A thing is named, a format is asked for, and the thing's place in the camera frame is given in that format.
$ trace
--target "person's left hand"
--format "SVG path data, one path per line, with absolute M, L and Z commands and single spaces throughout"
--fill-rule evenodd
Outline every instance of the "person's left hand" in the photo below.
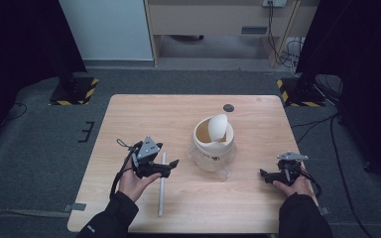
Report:
M 132 169 L 128 170 L 129 168 L 132 168 L 132 158 L 129 159 L 128 165 L 125 167 L 125 172 L 120 178 L 118 190 L 136 202 L 144 192 L 145 188 L 151 182 L 161 177 L 162 174 L 156 173 L 147 178 L 140 179 L 135 175 Z

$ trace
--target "metal rod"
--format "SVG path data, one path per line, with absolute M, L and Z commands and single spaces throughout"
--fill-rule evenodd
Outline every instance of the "metal rod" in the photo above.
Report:
M 166 153 L 163 153 L 162 165 L 165 165 L 165 164 L 166 164 Z M 161 181 L 160 181 L 160 195 L 159 195 L 159 216 L 163 216 L 164 183 L 165 183 L 165 178 L 161 178 Z

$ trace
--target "black curtain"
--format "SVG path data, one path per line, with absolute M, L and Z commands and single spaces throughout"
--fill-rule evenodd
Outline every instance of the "black curtain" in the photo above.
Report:
M 381 1 L 321 0 L 297 71 L 341 78 L 344 125 L 381 172 Z
M 86 69 L 58 0 L 0 0 L 0 124 L 21 88 L 80 71 Z

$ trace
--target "wall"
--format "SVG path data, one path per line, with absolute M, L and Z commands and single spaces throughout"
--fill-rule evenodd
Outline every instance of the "wall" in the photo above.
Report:
M 153 60 L 144 1 L 60 3 L 84 60 Z

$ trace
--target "black jacket sleeve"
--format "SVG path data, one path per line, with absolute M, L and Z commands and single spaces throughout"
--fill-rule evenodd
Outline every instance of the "black jacket sleeve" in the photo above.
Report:
M 76 237 L 125 237 L 137 213 L 138 206 L 124 193 L 117 191 L 110 198 L 106 209 L 92 217 Z
M 308 195 L 289 196 L 280 208 L 280 238 L 331 238 L 332 231 Z

